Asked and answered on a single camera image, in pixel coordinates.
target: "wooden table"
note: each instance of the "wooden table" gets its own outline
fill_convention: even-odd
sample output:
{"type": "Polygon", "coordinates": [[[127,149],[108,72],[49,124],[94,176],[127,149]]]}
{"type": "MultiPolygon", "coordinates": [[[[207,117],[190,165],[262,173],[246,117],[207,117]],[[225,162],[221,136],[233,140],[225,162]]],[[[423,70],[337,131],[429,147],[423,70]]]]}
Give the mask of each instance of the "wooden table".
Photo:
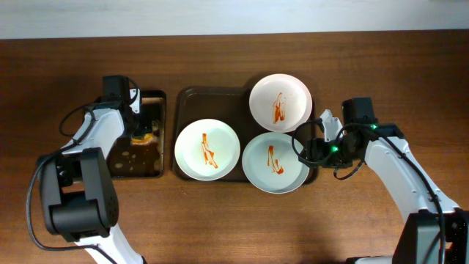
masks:
{"type": "MultiPolygon", "coordinates": [[[[37,157],[67,141],[60,119],[100,96],[101,77],[113,74],[167,94],[164,176],[114,181],[120,227],[149,263],[390,255],[404,223],[367,167],[343,182],[321,169],[314,184],[286,195],[177,178],[170,168],[177,95],[191,85],[243,87],[289,73],[310,89],[317,114],[327,108],[341,117],[343,100],[370,96],[380,121],[395,122],[435,183],[468,209],[468,47],[469,31],[0,41],[0,263],[92,262],[86,252],[33,245],[26,188],[37,157]]],[[[45,231],[37,189],[33,217],[43,243],[65,245],[45,231]]]]}

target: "white wall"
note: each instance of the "white wall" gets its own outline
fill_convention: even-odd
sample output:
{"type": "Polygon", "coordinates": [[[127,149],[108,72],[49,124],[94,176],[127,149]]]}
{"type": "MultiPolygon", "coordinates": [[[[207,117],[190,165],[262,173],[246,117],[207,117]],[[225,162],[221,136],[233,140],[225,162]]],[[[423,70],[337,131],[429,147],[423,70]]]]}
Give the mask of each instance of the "white wall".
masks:
{"type": "Polygon", "coordinates": [[[469,28],[468,0],[0,0],[0,38],[469,28]]]}

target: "wood grain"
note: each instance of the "wood grain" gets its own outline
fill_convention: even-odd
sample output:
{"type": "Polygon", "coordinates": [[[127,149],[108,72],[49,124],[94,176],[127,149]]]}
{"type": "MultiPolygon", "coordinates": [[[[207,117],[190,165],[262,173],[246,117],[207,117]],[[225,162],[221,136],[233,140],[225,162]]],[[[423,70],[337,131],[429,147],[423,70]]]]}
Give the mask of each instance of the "wood grain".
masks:
{"type": "MultiPolygon", "coordinates": [[[[311,186],[266,194],[245,184],[185,182],[170,170],[178,93],[192,85],[244,87],[269,73],[301,79],[317,113],[371,96],[395,122],[436,184],[469,208],[469,31],[354,32],[210,37],[0,41],[0,263],[91,263],[86,252],[36,248],[26,230],[26,188],[39,155],[62,146],[57,125],[124,74],[167,94],[165,172],[117,180],[119,224],[149,263],[329,263],[389,255],[404,226],[368,168],[344,182],[321,169],[311,186]]],[[[70,131],[80,125],[70,121],[70,131]]],[[[37,190],[34,226],[43,243],[37,190]]]]}

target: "sauce stain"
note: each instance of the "sauce stain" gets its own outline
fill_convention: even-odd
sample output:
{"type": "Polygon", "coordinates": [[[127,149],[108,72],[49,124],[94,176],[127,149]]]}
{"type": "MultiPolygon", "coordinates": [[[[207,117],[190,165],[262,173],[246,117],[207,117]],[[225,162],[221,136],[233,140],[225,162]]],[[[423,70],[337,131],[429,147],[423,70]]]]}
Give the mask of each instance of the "sauce stain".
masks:
{"type": "Polygon", "coordinates": [[[215,155],[214,152],[210,151],[208,148],[208,142],[207,142],[207,134],[203,133],[202,134],[202,152],[204,153],[204,162],[205,165],[210,164],[213,165],[215,169],[218,169],[218,165],[213,159],[213,156],[215,155]]]}
{"type": "Polygon", "coordinates": [[[273,123],[276,124],[279,120],[285,120],[285,103],[280,101],[281,93],[278,94],[277,100],[273,102],[273,123]]]}
{"type": "Polygon", "coordinates": [[[267,166],[270,166],[270,164],[272,164],[272,173],[277,172],[278,175],[284,173],[284,168],[278,165],[278,159],[275,159],[275,162],[274,162],[273,146],[269,146],[269,150],[267,154],[268,154],[267,166]]]}

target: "round plate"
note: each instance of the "round plate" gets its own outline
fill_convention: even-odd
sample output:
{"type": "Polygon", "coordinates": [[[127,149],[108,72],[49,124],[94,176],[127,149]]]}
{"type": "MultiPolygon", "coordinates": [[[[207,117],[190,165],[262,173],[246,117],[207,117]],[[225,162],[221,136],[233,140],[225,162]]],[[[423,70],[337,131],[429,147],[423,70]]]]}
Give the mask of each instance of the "round plate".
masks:
{"type": "MultiPolygon", "coordinates": [[[[303,149],[297,140],[295,147],[303,149]]],[[[249,142],[243,152],[243,170],[252,184],[271,194],[285,194],[295,190],[304,183],[309,172],[309,168],[299,162],[293,152],[292,137],[274,132],[264,133],[249,142]],[[269,155],[271,146],[273,158],[269,155]],[[283,169],[281,174],[273,171],[272,163],[276,160],[276,168],[283,169]]]]}
{"type": "Polygon", "coordinates": [[[257,82],[249,96],[249,109],[265,129],[286,133],[308,121],[313,99],[300,80],[287,74],[273,74],[257,82]],[[284,115],[276,117],[276,106],[284,115]]]}
{"type": "Polygon", "coordinates": [[[235,167],[240,150],[240,140],[232,128],[224,122],[206,119],[195,121],[182,130],[174,146],[174,156],[188,176],[196,180],[217,180],[235,167]],[[202,146],[204,134],[206,151],[202,146]]]}

